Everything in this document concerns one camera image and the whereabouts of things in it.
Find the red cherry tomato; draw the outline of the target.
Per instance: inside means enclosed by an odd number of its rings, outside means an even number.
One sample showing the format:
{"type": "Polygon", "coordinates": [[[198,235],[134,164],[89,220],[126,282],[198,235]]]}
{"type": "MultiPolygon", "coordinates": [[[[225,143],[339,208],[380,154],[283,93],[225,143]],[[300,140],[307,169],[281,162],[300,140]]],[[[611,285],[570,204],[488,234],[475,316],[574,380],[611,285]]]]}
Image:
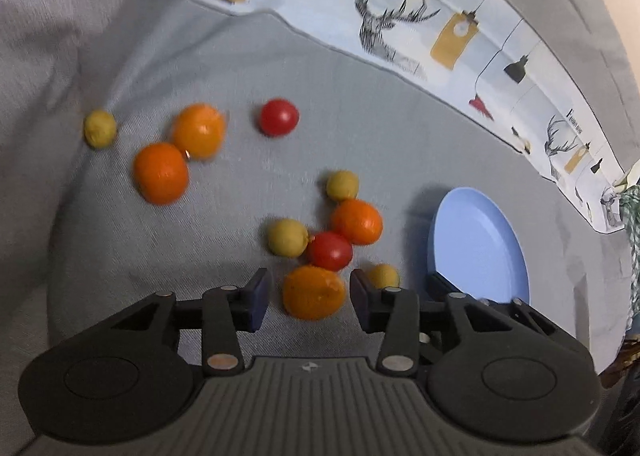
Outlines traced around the red cherry tomato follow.
{"type": "Polygon", "coordinates": [[[258,116],[259,129],[272,138],[291,133],[298,122],[298,109],[284,98],[273,98],[263,104],[258,116]]]}
{"type": "Polygon", "coordinates": [[[340,272],[352,262],[352,244],[342,235],[326,231],[314,236],[306,249],[306,260],[319,268],[340,272]]]}

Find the printed deer pattern cushion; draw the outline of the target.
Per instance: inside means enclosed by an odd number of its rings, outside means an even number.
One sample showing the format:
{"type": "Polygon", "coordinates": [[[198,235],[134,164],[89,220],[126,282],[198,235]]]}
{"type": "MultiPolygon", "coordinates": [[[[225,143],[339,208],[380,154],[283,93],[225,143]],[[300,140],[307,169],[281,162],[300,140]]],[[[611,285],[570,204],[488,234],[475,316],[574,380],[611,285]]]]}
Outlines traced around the printed deer pattern cushion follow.
{"type": "Polygon", "coordinates": [[[553,182],[600,233],[623,226],[623,175],[592,106],[508,0],[195,0],[277,14],[469,117],[553,182]]]}

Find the green white woven cloth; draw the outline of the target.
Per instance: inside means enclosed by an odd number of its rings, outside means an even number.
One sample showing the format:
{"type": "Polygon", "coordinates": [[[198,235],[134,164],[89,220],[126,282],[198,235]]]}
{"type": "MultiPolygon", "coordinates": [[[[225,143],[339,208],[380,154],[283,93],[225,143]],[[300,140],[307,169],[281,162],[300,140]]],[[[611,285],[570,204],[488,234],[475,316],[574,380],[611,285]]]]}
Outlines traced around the green white woven cloth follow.
{"type": "Polygon", "coordinates": [[[630,319],[628,329],[639,328],[640,272],[640,192],[639,185],[628,187],[620,195],[620,217],[628,236],[631,252],[630,319]]]}

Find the orange mandarin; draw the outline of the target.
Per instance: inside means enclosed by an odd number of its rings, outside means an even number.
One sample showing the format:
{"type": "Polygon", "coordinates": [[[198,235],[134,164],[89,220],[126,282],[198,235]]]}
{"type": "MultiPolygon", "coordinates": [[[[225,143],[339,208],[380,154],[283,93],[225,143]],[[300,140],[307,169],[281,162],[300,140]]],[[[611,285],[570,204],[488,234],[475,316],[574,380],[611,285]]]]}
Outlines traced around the orange mandarin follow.
{"type": "Polygon", "coordinates": [[[152,143],[139,150],[132,164],[132,177],[141,196],[156,206],[178,200],[190,182],[183,154],[167,142],[152,143]]]}
{"type": "Polygon", "coordinates": [[[353,245],[367,246],[380,239],[384,222],[375,206],[360,199],[346,199],[332,211],[330,227],[353,245]]]}

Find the grey sofa cover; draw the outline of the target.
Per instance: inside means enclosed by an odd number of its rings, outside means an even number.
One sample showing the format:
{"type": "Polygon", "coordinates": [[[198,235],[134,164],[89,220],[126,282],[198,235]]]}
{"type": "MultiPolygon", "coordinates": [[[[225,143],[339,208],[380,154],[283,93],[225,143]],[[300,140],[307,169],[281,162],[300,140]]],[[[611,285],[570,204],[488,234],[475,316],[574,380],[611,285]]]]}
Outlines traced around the grey sofa cover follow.
{"type": "Polygon", "coordinates": [[[627,321],[625,234],[595,233],[523,155],[403,78],[269,13],[234,17],[191,0],[1,0],[2,453],[34,438],[17,383],[38,354],[154,291],[196,298],[262,265],[282,278],[293,265],[266,248],[269,225],[325,228],[324,180],[340,169],[358,174],[385,222],[356,265],[388,263],[422,284],[439,201],[475,187],[515,228],[534,305],[599,368],[612,363],[627,321]],[[278,138],[258,126],[273,98],[299,111],[278,138]],[[209,160],[180,150],[188,188],[152,205],[134,184],[134,157],[172,144],[175,116],[198,103],[226,117],[224,144],[209,160]],[[117,122],[102,150],[84,137],[96,109],[117,122]]]}

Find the yellow-green longan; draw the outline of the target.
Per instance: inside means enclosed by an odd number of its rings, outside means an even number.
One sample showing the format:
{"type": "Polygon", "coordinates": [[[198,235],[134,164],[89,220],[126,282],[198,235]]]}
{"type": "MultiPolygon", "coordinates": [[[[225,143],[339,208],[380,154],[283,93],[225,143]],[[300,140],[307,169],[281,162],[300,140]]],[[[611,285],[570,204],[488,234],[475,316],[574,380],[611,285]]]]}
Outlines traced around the yellow-green longan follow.
{"type": "Polygon", "coordinates": [[[359,178],[349,170],[332,172],[326,180],[326,196],[334,202],[355,199],[359,192],[359,178]]]}
{"type": "Polygon", "coordinates": [[[110,146],[117,135],[117,122],[112,114],[96,109],[85,118],[84,137],[95,150],[110,146]]]}
{"type": "Polygon", "coordinates": [[[393,265],[380,263],[367,270],[367,278],[369,282],[378,289],[387,287],[399,288],[400,276],[393,265]]]}
{"type": "Polygon", "coordinates": [[[306,250],[309,233],[304,224],[292,219],[272,222],[267,231],[267,245],[279,257],[298,258],[306,250]]]}

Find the orange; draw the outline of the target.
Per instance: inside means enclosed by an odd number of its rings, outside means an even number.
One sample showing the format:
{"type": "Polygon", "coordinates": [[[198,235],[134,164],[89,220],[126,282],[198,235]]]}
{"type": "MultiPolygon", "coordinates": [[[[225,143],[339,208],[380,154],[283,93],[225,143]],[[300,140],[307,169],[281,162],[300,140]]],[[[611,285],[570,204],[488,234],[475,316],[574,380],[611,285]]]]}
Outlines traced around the orange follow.
{"type": "Polygon", "coordinates": [[[192,104],[175,116],[170,142],[189,159],[209,160],[224,144],[226,117],[209,104],[192,104]]]}
{"type": "Polygon", "coordinates": [[[324,320],[341,309],[346,286],[336,273],[303,265],[285,276],[281,285],[285,311],[298,320],[324,320]]]}

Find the orange back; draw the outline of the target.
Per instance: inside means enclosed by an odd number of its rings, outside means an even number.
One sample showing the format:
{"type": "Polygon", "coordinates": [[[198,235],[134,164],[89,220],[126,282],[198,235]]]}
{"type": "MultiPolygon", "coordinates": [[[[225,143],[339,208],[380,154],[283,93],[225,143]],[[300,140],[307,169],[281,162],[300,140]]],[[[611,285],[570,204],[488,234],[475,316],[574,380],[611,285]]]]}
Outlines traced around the orange back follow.
{"type": "Polygon", "coordinates": [[[224,144],[226,117],[209,104],[192,104],[175,116],[170,142],[189,159],[209,160],[224,144]]]}

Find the light blue round plate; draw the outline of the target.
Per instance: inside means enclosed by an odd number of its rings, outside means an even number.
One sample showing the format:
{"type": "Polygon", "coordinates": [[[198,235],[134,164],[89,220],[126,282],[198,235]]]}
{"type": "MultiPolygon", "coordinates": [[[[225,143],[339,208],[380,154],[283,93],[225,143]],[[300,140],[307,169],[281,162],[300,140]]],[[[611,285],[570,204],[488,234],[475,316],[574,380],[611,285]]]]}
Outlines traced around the light blue round plate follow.
{"type": "Polygon", "coordinates": [[[529,302],[522,247],[510,222],[484,193],[450,190],[433,216],[427,267],[475,299],[529,302]]]}

